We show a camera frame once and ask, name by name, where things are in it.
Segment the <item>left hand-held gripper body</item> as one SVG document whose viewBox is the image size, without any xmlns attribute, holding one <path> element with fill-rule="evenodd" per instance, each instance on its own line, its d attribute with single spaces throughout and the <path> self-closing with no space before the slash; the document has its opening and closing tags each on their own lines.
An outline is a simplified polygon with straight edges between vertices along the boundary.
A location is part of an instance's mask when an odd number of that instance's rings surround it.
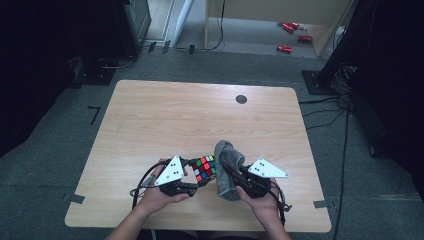
<svg viewBox="0 0 424 240">
<path fill-rule="evenodd" d="M 165 167 L 156 178 L 154 186 L 168 196 L 187 194 L 193 197 L 197 191 L 197 185 L 182 182 L 181 179 L 184 176 L 183 160 L 175 155 L 165 162 Z"/>
</svg>

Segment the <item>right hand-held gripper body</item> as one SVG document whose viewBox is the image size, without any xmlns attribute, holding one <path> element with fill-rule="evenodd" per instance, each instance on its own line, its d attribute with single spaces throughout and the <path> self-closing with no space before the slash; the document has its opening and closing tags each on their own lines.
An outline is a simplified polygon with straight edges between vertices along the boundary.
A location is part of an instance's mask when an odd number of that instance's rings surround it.
<svg viewBox="0 0 424 240">
<path fill-rule="evenodd" d="M 288 178 L 289 175 L 267 160 L 260 158 L 253 164 L 240 167 L 239 185 L 251 198 L 264 197 L 271 188 L 271 178 Z"/>
</svg>

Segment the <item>grey cloth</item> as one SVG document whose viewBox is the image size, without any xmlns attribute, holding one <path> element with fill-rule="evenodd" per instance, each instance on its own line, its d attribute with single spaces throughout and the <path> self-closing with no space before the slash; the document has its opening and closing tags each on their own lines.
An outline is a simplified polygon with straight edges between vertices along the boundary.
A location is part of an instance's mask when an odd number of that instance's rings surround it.
<svg viewBox="0 0 424 240">
<path fill-rule="evenodd" d="M 245 161 L 245 156 L 234 148 L 226 140 L 220 140 L 214 150 L 216 165 L 217 195 L 228 201 L 239 201 L 240 197 L 236 191 L 232 178 L 227 174 L 224 167 L 228 164 L 237 165 L 240 169 Z"/>
</svg>

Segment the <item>multicoloured puzzle cube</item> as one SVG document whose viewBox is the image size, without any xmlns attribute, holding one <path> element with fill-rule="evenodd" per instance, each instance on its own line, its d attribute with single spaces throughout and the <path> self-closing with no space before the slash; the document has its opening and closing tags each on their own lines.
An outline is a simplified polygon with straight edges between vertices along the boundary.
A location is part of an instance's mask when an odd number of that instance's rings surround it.
<svg viewBox="0 0 424 240">
<path fill-rule="evenodd" d="M 198 182 L 213 178 L 216 175 L 215 159 L 212 155 L 195 159 L 191 167 Z"/>
</svg>

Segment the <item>person's left hand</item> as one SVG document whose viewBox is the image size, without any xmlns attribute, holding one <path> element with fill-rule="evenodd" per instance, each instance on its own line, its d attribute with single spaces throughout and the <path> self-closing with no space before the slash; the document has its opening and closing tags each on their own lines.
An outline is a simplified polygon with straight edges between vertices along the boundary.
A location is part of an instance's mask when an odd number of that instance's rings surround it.
<svg viewBox="0 0 424 240">
<path fill-rule="evenodd" d="M 179 203 L 189 198 L 189 195 L 186 193 L 168 196 L 161 192 L 158 187 L 154 186 L 155 179 L 159 176 L 162 169 L 164 168 L 163 162 L 164 159 L 159 160 L 159 165 L 156 166 L 151 173 L 152 180 L 148 184 L 147 190 L 141 197 L 141 200 L 134 207 L 134 210 L 139 212 L 142 216 L 151 216 L 154 213 L 162 210 L 168 204 Z"/>
</svg>

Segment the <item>person's right hand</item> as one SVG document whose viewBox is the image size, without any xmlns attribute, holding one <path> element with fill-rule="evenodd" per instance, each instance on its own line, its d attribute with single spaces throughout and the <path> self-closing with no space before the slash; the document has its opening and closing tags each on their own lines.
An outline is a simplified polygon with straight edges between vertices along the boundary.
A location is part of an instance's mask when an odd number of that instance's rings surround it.
<svg viewBox="0 0 424 240">
<path fill-rule="evenodd" d="M 252 199 L 240 186 L 236 187 L 236 191 L 264 227 L 281 223 L 278 207 L 279 186 L 274 179 L 271 179 L 269 192 L 262 198 Z"/>
</svg>

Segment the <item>person's dark lap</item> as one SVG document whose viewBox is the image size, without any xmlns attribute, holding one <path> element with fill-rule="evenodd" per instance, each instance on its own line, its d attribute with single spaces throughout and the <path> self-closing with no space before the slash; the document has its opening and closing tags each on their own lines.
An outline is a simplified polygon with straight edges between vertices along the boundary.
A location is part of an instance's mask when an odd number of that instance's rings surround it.
<svg viewBox="0 0 424 240">
<path fill-rule="evenodd" d="M 141 230 L 136 240 L 260 240 L 258 237 L 219 235 L 217 232 L 184 232 L 174 230 Z"/>
</svg>

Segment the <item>black stand base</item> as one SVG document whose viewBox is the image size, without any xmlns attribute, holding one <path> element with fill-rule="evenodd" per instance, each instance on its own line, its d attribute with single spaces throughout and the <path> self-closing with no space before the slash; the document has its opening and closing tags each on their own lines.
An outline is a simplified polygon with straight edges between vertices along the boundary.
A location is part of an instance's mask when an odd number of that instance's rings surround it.
<svg viewBox="0 0 424 240">
<path fill-rule="evenodd" d="M 331 80 L 321 71 L 302 70 L 302 77 L 310 95 L 337 95 Z"/>
</svg>

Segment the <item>black floor plate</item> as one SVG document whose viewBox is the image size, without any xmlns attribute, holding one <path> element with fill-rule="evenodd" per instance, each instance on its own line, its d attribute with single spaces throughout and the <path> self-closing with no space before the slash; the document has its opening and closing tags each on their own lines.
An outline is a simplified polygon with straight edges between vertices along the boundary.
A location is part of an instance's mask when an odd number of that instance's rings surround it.
<svg viewBox="0 0 424 240">
<path fill-rule="evenodd" d="M 114 73 L 113 68 L 106 68 L 95 61 L 82 59 L 70 87 L 78 89 L 83 85 L 109 86 Z"/>
</svg>

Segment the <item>white board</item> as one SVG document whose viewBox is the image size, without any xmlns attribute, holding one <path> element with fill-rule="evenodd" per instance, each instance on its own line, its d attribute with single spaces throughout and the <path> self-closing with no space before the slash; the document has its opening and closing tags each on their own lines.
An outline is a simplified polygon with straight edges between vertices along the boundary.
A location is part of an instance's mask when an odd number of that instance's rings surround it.
<svg viewBox="0 0 424 240">
<path fill-rule="evenodd" d="M 184 28 L 184 25 L 186 23 L 186 20 L 190 14 L 191 8 L 194 4 L 195 0 L 185 0 L 184 4 L 182 6 L 182 9 L 178 15 L 177 21 L 176 21 L 176 27 L 174 31 L 174 37 L 171 40 L 171 43 L 173 46 L 175 46 L 179 40 L 179 37 L 182 33 L 182 30 Z"/>
</svg>

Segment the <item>black cabinet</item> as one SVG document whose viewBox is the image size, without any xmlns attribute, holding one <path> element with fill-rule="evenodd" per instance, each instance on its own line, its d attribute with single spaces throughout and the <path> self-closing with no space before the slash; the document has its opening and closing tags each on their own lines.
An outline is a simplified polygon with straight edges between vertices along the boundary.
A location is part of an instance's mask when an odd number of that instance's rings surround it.
<svg viewBox="0 0 424 240">
<path fill-rule="evenodd" d="M 113 0 L 123 55 L 136 57 L 151 24 L 147 0 Z"/>
</svg>

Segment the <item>black stand post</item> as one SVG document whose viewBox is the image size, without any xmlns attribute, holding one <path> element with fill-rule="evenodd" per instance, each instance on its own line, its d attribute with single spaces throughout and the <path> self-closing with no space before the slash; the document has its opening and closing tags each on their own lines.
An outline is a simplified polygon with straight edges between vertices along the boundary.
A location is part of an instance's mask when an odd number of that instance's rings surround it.
<svg viewBox="0 0 424 240">
<path fill-rule="evenodd" d="M 355 66 L 369 47 L 376 7 L 380 0 L 359 0 L 340 43 L 316 78 L 316 85 L 329 88 L 335 73 L 343 66 Z"/>
</svg>

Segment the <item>light wooden desk frame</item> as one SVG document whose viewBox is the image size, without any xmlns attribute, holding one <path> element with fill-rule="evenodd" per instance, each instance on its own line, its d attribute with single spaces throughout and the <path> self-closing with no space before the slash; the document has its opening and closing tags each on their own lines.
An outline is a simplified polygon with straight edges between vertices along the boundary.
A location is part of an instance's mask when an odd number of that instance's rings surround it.
<svg viewBox="0 0 424 240">
<path fill-rule="evenodd" d="M 282 21 L 305 24 L 317 56 L 322 56 L 332 36 L 345 21 L 355 0 L 206 0 L 205 46 L 208 46 L 209 18 Z"/>
</svg>

